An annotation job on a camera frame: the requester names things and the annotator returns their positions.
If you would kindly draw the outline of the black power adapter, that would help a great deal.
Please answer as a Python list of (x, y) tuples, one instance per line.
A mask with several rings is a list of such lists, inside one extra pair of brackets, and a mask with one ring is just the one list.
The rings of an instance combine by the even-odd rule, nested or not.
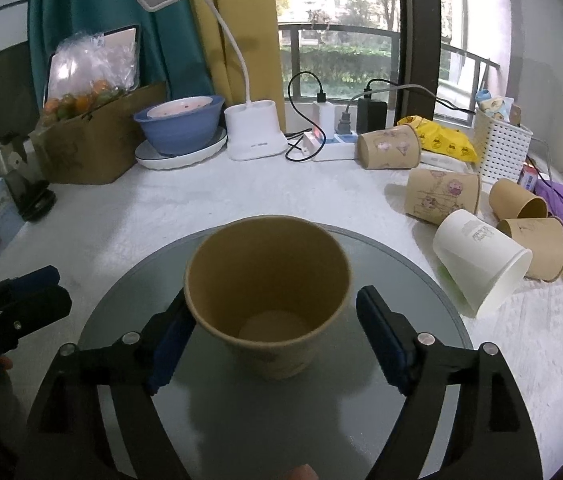
[(356, 133), (363, 134), (385, 129), (388, 103), (373, 99), (368, 93), (357, 100)]

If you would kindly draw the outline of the white charger plug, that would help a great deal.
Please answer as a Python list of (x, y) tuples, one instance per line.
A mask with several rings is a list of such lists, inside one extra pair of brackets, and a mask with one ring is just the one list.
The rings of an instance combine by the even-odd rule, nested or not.
[(326, 93), (319, 90), (313, 102), (313, 130), (327, 141), (335, 137), (336, 106), (327, 100)]

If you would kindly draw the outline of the brown patterned paper cup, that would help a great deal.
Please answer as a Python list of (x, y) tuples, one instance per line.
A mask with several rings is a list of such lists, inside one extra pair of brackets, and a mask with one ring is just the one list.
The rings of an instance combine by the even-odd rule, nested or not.
[(221, 226), (199, 245), (184, 275), (197, 323), (271, 379), (311, 364), (350, 306), (352, 284), (335, 237), (313, 222), (272, 214)]

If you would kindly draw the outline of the white plate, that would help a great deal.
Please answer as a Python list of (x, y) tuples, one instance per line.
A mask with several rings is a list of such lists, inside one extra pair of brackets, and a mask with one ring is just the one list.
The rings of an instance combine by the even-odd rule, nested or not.
[(162, 155), (147, 140), (140, 143), (135, 150), (137, 164), (149, 170), (174, 170), (200, 164), (216, 156), (227, 144), (227, 132), (219, 127), (211, 141), (200, 150), (185, 155)]

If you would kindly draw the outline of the white desk lamp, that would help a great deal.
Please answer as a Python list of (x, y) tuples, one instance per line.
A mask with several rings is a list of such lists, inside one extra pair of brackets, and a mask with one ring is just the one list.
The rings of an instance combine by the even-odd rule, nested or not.
[[(137, 0), (158, 12), (183, 0)], [(283, 154), (282, 62), (276, 0), (192, 0), (204, 58), (226, 102), (227, 154), (237, 162)]]

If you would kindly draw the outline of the white paper cup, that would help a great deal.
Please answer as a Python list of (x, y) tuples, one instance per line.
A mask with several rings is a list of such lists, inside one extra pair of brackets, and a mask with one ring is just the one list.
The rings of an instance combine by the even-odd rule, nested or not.
[(533, 258), (531, 249), (465, 209), (442, 221), (432, 246), (475, 318), (501, 307), (523, 282)]

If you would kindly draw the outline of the brown patterned cup front-left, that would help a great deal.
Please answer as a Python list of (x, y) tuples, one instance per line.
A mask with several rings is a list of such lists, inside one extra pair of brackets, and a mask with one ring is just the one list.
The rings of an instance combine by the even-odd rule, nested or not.
[(415, 168), (408, 176), (404, 208), (409, 216), (438, 226), (455, 210), (476, 214), (480, 196), (479, 174)]

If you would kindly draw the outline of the white power strip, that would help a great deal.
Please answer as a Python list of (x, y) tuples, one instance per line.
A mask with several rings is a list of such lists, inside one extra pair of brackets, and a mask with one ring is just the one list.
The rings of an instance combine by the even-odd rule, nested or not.
[(303, 134), (300, 148), (304, 156), (315, 162), (334, 162), (335, 160), (355, 160), (357, 157), (357, 135), (335, 134), (325, 144), (313, 131)]

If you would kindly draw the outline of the plain brown cup front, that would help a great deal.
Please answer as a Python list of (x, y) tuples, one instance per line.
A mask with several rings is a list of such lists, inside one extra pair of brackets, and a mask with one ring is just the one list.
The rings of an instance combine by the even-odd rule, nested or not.
[(563, 222), (556, 217), (506, 219), (497, 228), (532, 252), (525, 276), (547, 283), (563, 272)]

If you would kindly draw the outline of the brown patterned cup back-left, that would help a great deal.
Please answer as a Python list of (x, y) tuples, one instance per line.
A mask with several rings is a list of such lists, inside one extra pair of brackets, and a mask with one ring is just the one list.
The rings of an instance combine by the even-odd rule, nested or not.
[(411, 126), (402, 125), (357, 137), (357, 159), (364, 169), (411, 169), (419, 165), (421, 144)]

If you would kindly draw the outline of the plain brown cup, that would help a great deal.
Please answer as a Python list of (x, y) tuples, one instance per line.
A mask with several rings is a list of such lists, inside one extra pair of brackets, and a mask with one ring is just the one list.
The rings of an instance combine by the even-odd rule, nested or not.
[(548, 217), (548, 206), (542, 197), (508, 179), (499, 179), (492, 186), (489, 204), (499, 220)]
[(525, 276), (547, 283), (563, 272), (563, 222), (556, 217), (506, 219), (497, 228), (532, 252)]

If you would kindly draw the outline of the white plastic basket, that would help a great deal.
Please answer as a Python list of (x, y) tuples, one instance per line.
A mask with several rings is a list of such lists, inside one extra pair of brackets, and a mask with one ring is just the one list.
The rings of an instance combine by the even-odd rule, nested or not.
[(524, 126), (494, 119), (482, 110), (475, 113), (473, 146), (478, 156), (475, 171), (494, 184), (508, 179), (517, 182), (527, 158), (533, 132)]

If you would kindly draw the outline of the pink bowl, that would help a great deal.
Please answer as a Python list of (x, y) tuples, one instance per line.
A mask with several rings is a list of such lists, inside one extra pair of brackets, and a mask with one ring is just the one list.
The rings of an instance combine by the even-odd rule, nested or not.
[(211, 96), (191, 96), (190, 98), (164, 102), (152, 107), (147, 116), (152, 119), (178, 116), (206, 107), (212, 103)]

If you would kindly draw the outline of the round grey mat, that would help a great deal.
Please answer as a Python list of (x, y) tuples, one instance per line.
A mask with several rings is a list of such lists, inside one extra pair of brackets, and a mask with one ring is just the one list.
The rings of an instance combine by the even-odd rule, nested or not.
[[(415, 263), (349, 230), (324, 226), (351, 263), (353, 298), (374, 285), (417, 332), (452, 347), (472, 342), (452, 301)], [(183, 286), (186, 263), (208, 229), (162, 247), (114, 284), (85, 324), (82, 349), (141, 330)], [(152, 398), (193, 479), (280, 479), (309, 464), (320, 479), (365, 479), (388, 440), (404, 396), (385, 381), (353, 306), (327, 332), (299, 375), (266, 379), (197, 327), (170, 384)]]

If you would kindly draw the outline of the plain brown cup back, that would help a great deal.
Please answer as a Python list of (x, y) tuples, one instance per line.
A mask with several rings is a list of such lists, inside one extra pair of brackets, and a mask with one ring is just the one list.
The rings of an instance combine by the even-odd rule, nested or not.
[(492, 186), (489, 204), (499, 220), (548, 217), (548, 206), (542, 197), (508, 179), (499, 179)]

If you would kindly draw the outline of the yellow snack bag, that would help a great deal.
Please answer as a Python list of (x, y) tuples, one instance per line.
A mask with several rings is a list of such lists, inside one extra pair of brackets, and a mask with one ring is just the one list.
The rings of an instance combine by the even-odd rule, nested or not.
[(400, 119), (396, 125), (414, 129), (421, 148), (425, 151), (446, 155), (462, 162), (477, 162), (475, 147), (463, 131), (442, 126), (438, 122), (413, 115)]

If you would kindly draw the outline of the plastic bag of fruit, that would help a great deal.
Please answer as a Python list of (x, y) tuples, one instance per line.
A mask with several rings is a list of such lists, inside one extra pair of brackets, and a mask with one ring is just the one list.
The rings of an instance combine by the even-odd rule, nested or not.
[(91, 113), (140, 82), (140, 29), (78, 32), (61, 41), (48, 63), (39, 125)]

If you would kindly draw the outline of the black window frame post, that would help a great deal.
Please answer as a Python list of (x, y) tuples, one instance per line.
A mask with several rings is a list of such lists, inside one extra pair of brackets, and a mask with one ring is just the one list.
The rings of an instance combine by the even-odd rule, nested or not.
[(399, 84), (437, 93), (441, 56), (441, 0), (400, 0)]

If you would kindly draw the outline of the teal curtain left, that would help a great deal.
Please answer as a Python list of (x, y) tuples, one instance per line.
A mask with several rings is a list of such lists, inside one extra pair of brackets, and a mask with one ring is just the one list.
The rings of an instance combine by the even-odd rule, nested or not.
[(140, 28), (140, 85), (163, 81), (170, 99), (214, 92), (190, 6), (156, 12), (136, 0), (28, 0), (28, 43), (36, 98), (42, 101), (50, 56), (77, 32)]

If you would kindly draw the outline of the yellow curtain left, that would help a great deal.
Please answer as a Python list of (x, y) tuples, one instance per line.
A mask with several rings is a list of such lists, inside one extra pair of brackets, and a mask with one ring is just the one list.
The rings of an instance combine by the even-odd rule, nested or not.
[(190, 3), (214, 92), (224, 96), (227, 105), (245, 102), (247, 92), (254, 101), (272, 100), (280, 125), (285, 127), (276, 0), (213, 0), (242, 51), (249, 87), (236, 52), (209, 7), (204, 0)]

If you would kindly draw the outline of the blue bowl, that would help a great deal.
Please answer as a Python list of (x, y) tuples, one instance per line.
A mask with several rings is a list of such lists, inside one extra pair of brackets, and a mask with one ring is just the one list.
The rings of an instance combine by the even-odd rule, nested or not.
[(211, 96), (212, 103), (192, 112), (152, 119), (147, 107), (133, 118), (142, 128), (145, 138), (162, 155), (185, 155), (204, 148), (219, 128), (225, 100), (223, 96)]

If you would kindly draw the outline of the cardboard box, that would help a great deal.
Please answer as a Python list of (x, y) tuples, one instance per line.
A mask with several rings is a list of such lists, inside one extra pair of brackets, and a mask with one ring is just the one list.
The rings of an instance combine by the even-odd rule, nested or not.
[(60, 184), (108, 184), (135, 164), (145, 140), (134, 115), (166, 100), (162, 81), (140, 87), (94, 112), (30, 133), (46, 180)]

